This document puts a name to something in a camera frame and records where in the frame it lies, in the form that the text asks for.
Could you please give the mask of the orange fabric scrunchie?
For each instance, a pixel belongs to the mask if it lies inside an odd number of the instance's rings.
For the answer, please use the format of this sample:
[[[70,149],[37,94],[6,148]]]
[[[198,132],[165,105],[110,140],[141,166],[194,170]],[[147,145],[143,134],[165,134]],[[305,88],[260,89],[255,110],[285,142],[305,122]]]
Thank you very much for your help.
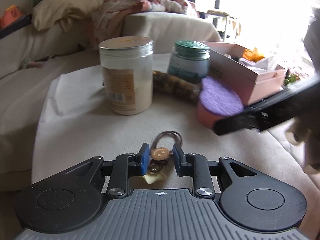
[[[264,54],[260,53],[257,48],[254,48],[253,50],[245,49],[242,57],[252,62],[258,62],[265,58]]]

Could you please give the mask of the brown furry scrunchie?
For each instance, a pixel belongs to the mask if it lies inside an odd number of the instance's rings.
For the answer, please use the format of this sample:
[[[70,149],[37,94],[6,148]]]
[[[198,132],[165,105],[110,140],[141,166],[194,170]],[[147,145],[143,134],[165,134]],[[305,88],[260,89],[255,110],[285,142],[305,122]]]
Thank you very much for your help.
[[[153,89],[195,105],[199,100],[201,86],[189,83],[179,77],[154,70]]]

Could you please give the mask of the lavender fluffy scrunchie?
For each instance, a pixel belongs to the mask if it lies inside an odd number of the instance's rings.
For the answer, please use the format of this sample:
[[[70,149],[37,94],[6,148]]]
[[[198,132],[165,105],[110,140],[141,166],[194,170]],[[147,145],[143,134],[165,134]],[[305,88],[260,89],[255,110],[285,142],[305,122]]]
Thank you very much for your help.
[[[250,69],[251,71],[255,72],[255,73],[264,73],[266,72],[266,70],[264,70],[263,68],[259,68],[256,67],[256,63],[253,61],[249,61],[243,57],[241,57],[238,61],[240,64],[242,64],[243,66],[245,66],[246,68]]]

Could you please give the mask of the pink cardboard box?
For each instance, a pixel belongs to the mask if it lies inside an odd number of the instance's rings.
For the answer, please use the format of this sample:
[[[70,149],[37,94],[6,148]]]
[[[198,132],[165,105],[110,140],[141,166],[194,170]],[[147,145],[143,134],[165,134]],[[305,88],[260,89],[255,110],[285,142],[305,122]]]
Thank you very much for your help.
[[[264,59],[253,70],[235,61],[242,57],[245,47],[234,43],[203,42],[210,48],[208,75],[231,87],[244,105],[250,105],[280,91],[286,69],[273,57]]]

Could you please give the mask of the white table cloth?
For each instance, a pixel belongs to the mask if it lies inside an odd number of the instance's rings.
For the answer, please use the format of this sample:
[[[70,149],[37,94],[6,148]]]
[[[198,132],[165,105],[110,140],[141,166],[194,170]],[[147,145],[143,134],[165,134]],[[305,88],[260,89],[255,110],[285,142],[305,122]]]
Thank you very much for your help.
[[[163,131],[176,131],[185,152],[209,160],[228,156],[298,188],[308,211],[300,229],[314,239],[319,232],[318,176],[309,177],[294,156],[286,125],[258,133],[243,129],[215,135],[196,118],[196,108],[165,94],[156,94],[143,113],[118,115],[109,110],[99,57],[89,51],[48,60],[43,68],[53,77],[39,119],[33,152],[32,181],[37,182],[90,157],[112,160],[137,152]]]

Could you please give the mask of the purple pink sponge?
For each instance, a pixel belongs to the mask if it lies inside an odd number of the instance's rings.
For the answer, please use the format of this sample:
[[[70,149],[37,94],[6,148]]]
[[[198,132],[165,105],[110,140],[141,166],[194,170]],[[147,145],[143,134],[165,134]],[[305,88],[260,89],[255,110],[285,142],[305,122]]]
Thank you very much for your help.
[[[212,128],[216,121],[244,110],[236,92],[223,82],[210,76],[203,78],[201,82],[196,117],[203,126]]]

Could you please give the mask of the metal shelf rack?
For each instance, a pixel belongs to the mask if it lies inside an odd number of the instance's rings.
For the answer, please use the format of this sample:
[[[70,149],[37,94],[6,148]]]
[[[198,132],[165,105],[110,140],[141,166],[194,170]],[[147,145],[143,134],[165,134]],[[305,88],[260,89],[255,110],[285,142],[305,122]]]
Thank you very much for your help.
[[[218,31],[222,42],[235,43],[241,34],[240,20],[227,12],[219,10],[199,11],[200,18],[213,24]]]

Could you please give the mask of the clear jar silver lid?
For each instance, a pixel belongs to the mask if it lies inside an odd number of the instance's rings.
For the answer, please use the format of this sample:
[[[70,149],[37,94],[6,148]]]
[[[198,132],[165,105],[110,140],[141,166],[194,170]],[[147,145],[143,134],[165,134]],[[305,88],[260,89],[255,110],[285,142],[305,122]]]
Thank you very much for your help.
[[[103,84],[110,109],[121,115],[147,110],[153,94],[153,40],[111,38],[99,44]]]

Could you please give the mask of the glass jar green lid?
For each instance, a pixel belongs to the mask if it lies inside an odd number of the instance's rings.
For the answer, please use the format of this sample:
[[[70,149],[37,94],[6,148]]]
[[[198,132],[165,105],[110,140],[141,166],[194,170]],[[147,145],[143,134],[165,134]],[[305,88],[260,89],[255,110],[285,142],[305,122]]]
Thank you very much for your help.
[[[177,41],[172,52],[168,74],[189,83],[198,84],[207,76],[210,48],[197,41]]]

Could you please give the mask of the floral pink blanket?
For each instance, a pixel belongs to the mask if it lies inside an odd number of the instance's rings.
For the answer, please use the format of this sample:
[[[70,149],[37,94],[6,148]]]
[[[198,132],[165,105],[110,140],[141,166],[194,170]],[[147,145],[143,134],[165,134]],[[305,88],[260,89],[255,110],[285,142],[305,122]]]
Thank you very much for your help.
[[[194,3],[188,0],[104,0],[92,13],[89,40],[93,50],[110,38],[119,37],[125,17],[140,12],[172,12],[198,17]]]

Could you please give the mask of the beige covered sofa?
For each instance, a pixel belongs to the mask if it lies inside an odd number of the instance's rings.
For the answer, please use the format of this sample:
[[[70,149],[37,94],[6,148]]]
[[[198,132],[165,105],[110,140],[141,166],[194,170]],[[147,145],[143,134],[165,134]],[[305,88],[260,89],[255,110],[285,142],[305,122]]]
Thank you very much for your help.
[[[55,24],[44,31],[28,25],[1,39],[1,173],[31,169],[36,127],[44,97],[56,77],[98,63],[98,44],[120,36],[153,40],[156,54],[169,53],[178,40],[221,40],[205,20],[171,12],[124,17],[113,30],[76,21],[69,31]]]

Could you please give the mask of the small pink green toy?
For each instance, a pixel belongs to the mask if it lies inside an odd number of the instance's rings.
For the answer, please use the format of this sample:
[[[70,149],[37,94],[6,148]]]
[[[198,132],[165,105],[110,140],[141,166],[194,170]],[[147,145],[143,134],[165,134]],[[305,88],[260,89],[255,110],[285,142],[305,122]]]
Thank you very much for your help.
[[[44,64],[44,61],[33,61],[30,58],[25,58],[21,61],[19,70],[28,69],[28,68],[41,68]]]

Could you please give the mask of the cream crumpled blanket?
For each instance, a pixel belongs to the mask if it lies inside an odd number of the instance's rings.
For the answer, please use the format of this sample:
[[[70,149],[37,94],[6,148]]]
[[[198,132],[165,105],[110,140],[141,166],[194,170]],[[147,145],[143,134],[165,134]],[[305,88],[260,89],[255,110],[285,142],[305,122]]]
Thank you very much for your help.
[[[42,0],[32,10],[32,24],[43,31],[58,23],[68,32],[75,21],[91,19],[102,3],[103,0]]]

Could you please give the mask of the orange toy on sofa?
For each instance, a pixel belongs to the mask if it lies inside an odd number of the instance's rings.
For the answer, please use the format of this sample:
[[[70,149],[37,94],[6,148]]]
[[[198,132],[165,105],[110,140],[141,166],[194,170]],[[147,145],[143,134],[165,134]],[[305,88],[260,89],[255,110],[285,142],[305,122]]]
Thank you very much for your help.
[[[24,13],[22,13],[16,5],[8,7],[1,17],[1,29],[6,28],[23,16]]]

